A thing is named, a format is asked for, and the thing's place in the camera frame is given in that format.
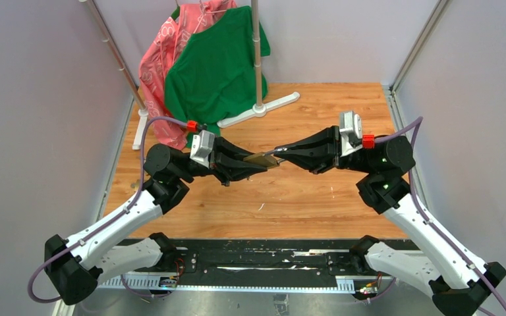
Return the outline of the brass padlock with steel shackle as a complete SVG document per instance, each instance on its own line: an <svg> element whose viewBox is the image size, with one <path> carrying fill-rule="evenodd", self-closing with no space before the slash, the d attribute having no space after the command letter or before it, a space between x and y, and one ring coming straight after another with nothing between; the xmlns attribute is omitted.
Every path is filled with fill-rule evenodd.
<svg viewBox="0 0 506 316"><path fill-rule="evenodd" d="M285 152L286 150L286 147L279 147L266 152L254 153L245 157L243 161L271 169L278 167L283 161L285 161L284 159L278 159L277 157L274 157L274 155L276 153Z"/></svg>

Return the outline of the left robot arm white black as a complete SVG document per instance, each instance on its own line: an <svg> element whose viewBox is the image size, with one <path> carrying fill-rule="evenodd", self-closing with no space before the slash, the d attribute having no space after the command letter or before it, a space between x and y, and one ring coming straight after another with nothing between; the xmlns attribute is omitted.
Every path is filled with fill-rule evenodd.
<svg viewBox="0 0 506 316"><path fill-rule="evenodd" d="M140 184L135 194L91 226L44 246L45 272L63 303L75 305L105 281L144 267L170 271L177 249L162 233L132 246L119 242L152 220L166 215L187 195L197 177L213 176L224 186L266 172L262 153L251 153L221 136L203 131L183 152L164 144L141 155Z"/></svg>

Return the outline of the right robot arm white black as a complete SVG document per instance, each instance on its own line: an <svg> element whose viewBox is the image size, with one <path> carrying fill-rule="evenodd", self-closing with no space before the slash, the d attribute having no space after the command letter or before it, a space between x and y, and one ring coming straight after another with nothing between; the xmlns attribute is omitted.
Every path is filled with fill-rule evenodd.
<svg viewBox="0 0 506 316"><path fill-rule="evenodd" d="M405 180L415 165L406 136L377 137L332 126L278 147L275 156L313 174L331 169L362 172L356 186L363 202L399 227L423 253L412 257L364 236L350 250L355 273L372 270L393 276L430 297L444 315L474 315L505 278L500 263L474 255L422 205Z"/></svg>

